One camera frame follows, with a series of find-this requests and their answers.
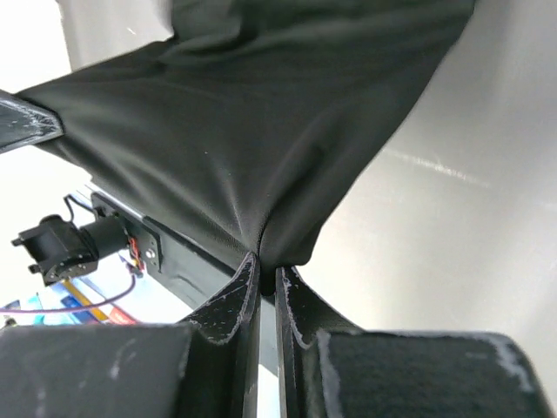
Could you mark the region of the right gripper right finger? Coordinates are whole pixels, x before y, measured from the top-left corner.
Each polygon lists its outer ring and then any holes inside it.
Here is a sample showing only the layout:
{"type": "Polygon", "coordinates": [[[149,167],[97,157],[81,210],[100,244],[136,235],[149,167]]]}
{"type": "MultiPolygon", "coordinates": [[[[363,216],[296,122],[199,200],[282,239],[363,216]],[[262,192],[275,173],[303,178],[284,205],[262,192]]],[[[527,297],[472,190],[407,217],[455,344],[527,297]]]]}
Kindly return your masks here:
{"type": "Polygon", "coordinates": [[[502,334],[366,331],[291,267],[276,272],[284,417],[541,417],[544,392],[502,334]]]}

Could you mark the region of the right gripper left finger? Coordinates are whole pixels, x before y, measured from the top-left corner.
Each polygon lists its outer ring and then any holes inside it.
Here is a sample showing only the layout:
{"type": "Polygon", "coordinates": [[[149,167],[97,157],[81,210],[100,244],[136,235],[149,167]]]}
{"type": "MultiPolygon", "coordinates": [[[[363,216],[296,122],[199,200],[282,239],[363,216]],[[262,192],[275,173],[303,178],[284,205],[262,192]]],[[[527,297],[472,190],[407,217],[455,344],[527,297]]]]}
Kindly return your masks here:
{"type": "Polygon", "coordinates": [[[172,325],[5,328],[2,416],[255,416],[259,273],[246,255],[225,287],[172,325]]]}

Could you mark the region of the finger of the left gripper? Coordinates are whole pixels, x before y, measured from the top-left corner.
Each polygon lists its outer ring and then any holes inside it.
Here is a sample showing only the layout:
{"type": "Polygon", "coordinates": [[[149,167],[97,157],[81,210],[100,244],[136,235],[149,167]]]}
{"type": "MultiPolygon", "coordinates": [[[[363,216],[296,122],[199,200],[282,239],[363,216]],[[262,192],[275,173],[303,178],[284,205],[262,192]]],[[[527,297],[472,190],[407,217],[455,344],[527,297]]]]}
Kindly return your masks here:
{"type": "Polygon", "coordinates": [[[36,145],[64,135],[58,116],[1,91],[1,152],[36,145]]]}

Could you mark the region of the black printed t shirt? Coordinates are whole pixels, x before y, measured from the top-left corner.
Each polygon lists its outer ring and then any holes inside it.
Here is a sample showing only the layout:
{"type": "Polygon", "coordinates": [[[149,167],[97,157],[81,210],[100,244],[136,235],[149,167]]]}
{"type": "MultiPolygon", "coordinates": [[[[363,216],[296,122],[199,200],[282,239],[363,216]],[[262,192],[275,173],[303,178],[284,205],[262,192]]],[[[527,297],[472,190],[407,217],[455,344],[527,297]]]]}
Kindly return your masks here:
{"type": "Polygon", "coordinates": [[[176,1],[173,35],[20,92],[46,152],[229,266],[303,265],[471,1],[176,1]]]}

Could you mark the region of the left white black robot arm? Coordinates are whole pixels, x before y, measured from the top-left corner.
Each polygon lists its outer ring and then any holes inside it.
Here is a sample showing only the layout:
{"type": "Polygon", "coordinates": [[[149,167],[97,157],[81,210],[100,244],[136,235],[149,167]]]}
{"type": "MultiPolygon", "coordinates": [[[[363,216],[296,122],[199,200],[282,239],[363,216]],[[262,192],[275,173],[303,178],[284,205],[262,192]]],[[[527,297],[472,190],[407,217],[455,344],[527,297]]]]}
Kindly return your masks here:
{"type": "MultiPolygon", "coordinates": [[[[58,116],[1,92],[1,153],[39,145],[64,135],[58,116]]],[[[123,222],[114,216],[100,217],[78,227],[72,219],[50,215],[38,226],[20,232],[12,241],[34,260],[31,273],[43,276],[46,286],[97,270],[98,262],[129,245],[123,222]]]]}

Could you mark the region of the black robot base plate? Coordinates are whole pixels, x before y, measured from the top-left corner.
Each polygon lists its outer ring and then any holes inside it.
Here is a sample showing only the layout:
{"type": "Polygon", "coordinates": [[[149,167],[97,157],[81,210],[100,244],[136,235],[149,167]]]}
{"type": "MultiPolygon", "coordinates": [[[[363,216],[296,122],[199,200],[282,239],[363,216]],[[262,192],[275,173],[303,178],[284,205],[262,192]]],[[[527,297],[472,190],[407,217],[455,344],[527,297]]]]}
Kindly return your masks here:
{"type": "Polygon", "coordinates": [[[103,192],[93,192],[91,203],[97,216],[123,219],[146,272],[189,307],[199,307],[231,281],[233,268],[155,219],[103,192]]]}

